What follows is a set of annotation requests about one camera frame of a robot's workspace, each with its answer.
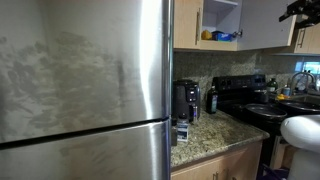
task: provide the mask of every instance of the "tile backsplash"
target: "tile backsplash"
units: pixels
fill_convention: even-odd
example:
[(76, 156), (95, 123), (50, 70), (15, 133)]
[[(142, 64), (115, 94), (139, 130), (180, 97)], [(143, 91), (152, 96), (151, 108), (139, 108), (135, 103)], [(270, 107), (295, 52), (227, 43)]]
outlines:
[(265, 74), (275, 77), (279, 87), (295, 73), (297, 62), (320, 61), (320, 57), (274, 56), (262, 51), (241, 52), (174, 52), (173, 79), (192, 79), (199, 82), (201, 100), (211, 87), (215, 76)]

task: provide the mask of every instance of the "freezer drawer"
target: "freezer drawer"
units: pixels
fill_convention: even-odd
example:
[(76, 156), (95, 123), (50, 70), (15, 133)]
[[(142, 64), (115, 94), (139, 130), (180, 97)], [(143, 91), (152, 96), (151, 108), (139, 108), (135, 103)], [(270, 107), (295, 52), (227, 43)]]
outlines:
[(169, 124), (1, 150), (0, 179), (169, 179)]

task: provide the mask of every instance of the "cabinet shelf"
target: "cabinet shelf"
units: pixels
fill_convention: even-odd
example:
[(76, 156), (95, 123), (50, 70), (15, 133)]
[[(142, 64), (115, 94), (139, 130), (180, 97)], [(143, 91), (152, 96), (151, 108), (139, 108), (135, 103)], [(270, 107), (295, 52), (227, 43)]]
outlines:
[(236, 51), (236, 42), (222, 42), (222, 41), (211, 41), (211, 40), (201, 40), (200, 41), (201, 50), (217, 50), (217, 51)]
[(237, 2), (228, 0), (207, 0), (205, 1), (204, 11), (211, 13), (219, 13), (238, 6)]

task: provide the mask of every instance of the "black appliance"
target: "black appliance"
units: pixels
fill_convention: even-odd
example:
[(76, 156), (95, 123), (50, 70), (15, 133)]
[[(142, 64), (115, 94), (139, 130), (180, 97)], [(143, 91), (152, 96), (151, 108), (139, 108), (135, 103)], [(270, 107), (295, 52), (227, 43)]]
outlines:
[[(272, 95), (269, 102), (261, 103), (261, 98), (259, 97), (261, 97), (261, 92), (266, 89), (266, 77), (263, 74), (214, 77), (212, 84), (216, 85), (219, 93), (218, 110), (270, 134), (270, 138), (263, 141), (260, 156), (260, 164), (266, 164), (267, 166), (274, 165), (277, 157), (275, 150), (279, 146), (288, 144), (280, 132), (282, 121), (285, 118), (296, 115), (319, 114), (319, 111), (315, 110), (299, 111), (285, 108), (283, 106), (285, 101), (271, 101), (271, 99), (274, 99), (274, 97), (271, 98)], [(272, 112), (265, 115), (264, 110)], [(259, 178), (262, 175), (263, 168), (259, 167), (257, 177)]]
[(297, 0), (287, 6), (287, 11), (279, 17), (283, 21), (293, 15), (306, 15), (307, 19), (296, 22), (295, 29), (307, 28), (320, 22), (320, 0)]
[(179, 116), (185, 115), (189, 122), (200, 117), (200, 88), (199, 83), (183, 79), (173, 82), (172, 122), (176, 123)]
[[(269, 166), (275, 142), (279, 137), (281, 138), (280, 126), (282, 121), (279, 118), (255, 115), (246, 109), (248, 104), (254, 106), (254, 104), (259, 103), (256, 98), (257, 91), (266, 89), (265, 75), (214, 77), (213, 83), (216, 84), (219, 93), (217, 109), (270, 134), (270, 138), (263, 141), (260, 156), (260, 163)], [(276, 107), (277, 105), (264, 103), (264, 106)], [(262, 176), (262, 173), (263, 170), (260, 168), (257, 177)]]

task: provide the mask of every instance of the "stainless steel refrigerator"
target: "stainless steel refrigerator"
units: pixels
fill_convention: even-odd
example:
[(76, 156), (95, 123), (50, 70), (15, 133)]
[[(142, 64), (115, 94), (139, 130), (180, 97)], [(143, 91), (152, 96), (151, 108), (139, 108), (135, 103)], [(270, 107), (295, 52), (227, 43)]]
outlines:
[(0, 179), (170, 179), (171, 0), (0, 1)]

